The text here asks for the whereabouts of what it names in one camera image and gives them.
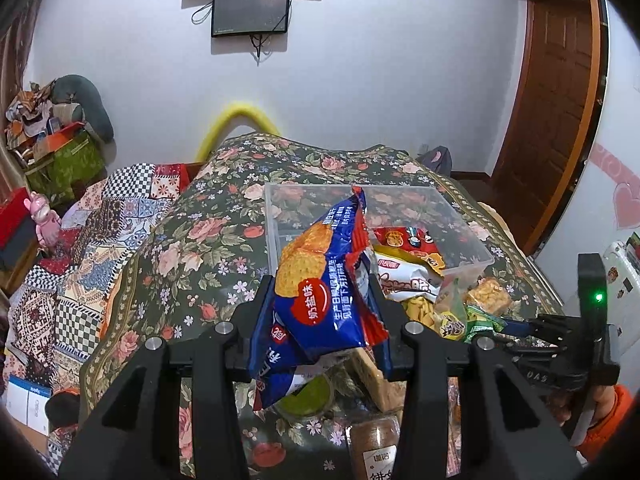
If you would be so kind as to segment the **person's right hand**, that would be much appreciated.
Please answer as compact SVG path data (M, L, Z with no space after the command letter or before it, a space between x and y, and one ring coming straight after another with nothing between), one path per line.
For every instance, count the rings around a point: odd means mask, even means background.
M615 388L613 386L594 387L591 397L594 403L591 425L595 425L612 412L616 401ZM570 394L567 392L557 392L548 399L548 408L560 425L570 419L568 404L570 404Z

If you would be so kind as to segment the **orange sleeve forearm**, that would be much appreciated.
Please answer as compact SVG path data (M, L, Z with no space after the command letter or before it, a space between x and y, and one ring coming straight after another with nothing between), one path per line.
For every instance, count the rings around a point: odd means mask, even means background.
M634 406L634 396L624 385L599 387L594 400L597 409L593 423L584 442L577 447L577 451L587 462L592 462L598 456Z

